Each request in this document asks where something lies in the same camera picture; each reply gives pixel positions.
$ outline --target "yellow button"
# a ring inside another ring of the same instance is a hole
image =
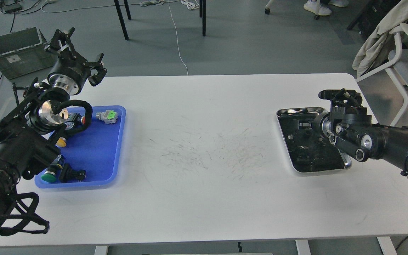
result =
[[[64,137],[60,137],[58,141],[56,142],[56,146],[58,147],[66,147],[67,145],[67,140]]]

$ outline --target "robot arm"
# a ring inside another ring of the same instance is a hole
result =
[[[357,161],[383,159],[408,175],[408,126],[372,124],[355,90],[323,90],[319,98],[331,102],[331,111],[312,123],[322,138]]]
[[[103,53],[96,62],[89,62],[75,51],[70,42],[74,28],[68,33],[57,30],[45,50],[58,55],[58,60],[48,75],[49,84],[37,82],[37,78],[26,90],[24,100],[0,121],[0,235],[9,236],[17,232],[43,233],[49,229],[48,221],[35,214],[39,196],[35,193],[18,194],[16,184],[21,177],[32,179],[61,157],[56,147],[60,137],[70,137],[84,131],[91,124],[92,107],[82,100],[70,100],[71,95],[81,92],[86,79],[92,86],[99,84],[107,70],[103,68]],[[66,130],[67,107],[85,108],[83,126]],[[42,135],[51,133],[45,139]],[[67,168],[64,176],[75,176]],[[32,199],[26,205],[23,200]],[[16,209],[20,214],[11,215]],[[21,219],[14,227],[2,227],[6,219]],[[29,222],[43,226],[38,231],[24,230]]]

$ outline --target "white sneaker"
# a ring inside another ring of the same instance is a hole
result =
[[[314,13],[316,11],[316,7],[317,7],[317,3],[316,2],[312,2],[311,0],[308,0],[308,2],[303,5],[303,8],[307,11],[311,11],[312,13]],[[319,16],[328,16],[332,14],[332,11],[325,7],[325,6],[320,6],[319,8]]]
[[[330,0],[329,5],[334,5],[338,7],[346,7],[348,5],[348,0]]]

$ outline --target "blue tray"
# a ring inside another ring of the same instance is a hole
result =
[[[84,115],[84,109],[67,109],[70,113]],[[95,117],[97,112],[113,110],[118,113],[115,124],[105,124]],[[61,153],[74,170],[86,170],[86,179],[81,182],[71,180],[67,183],[56,181],[48,183],[40,177],[45,170],[35,176],[35,184],[42,189],[66,187],[92,187],[109,184],[118,174],[120,144],[124,132],[126,110],[120,105],[92,107],[92,123],[83,132],[67,140]]]

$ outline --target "power strip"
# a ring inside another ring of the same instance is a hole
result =
[[[21,5],[20,4],[13,4],[13,5],[8,5],[3,7],[3,11],[5,13],[13,13],[16,11],[21,10]]]

